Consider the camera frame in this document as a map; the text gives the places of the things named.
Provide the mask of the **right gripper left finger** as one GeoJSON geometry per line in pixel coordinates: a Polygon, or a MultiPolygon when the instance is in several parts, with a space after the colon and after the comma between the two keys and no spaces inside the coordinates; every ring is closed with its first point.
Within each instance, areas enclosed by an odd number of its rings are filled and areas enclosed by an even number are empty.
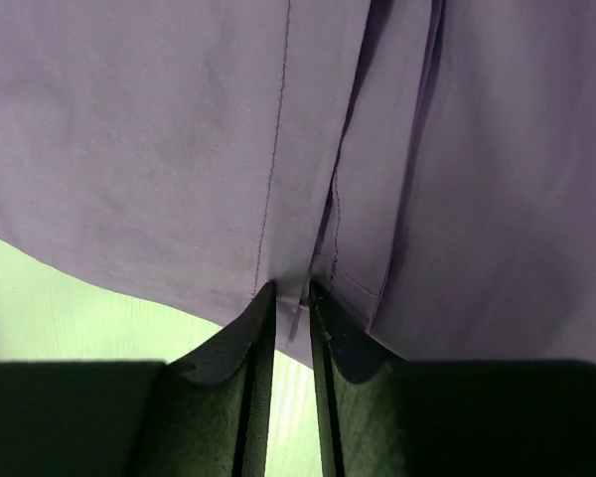
{"type": "Polygon", "coordinates": [[[0,476],[261,476],[276,288],[171,362],[0,362],[0,476]]]}

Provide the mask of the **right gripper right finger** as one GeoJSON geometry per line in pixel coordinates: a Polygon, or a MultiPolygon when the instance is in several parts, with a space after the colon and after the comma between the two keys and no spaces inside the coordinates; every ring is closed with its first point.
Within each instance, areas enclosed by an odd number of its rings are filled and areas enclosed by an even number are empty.
{"type": "Polygon", "coordinates": [[[596,365],[408,362],[309,290],[327,476],[596,476],[596,365]]]}

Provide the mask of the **lilac trousers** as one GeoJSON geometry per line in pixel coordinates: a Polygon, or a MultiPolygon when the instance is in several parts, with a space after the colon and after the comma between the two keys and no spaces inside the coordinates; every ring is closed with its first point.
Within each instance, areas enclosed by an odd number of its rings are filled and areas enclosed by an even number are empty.
{"type": "Polygon", "coordinates": [[[225,323],[596,363],[596,1],[0,1],[0,239],[225,323]]]}

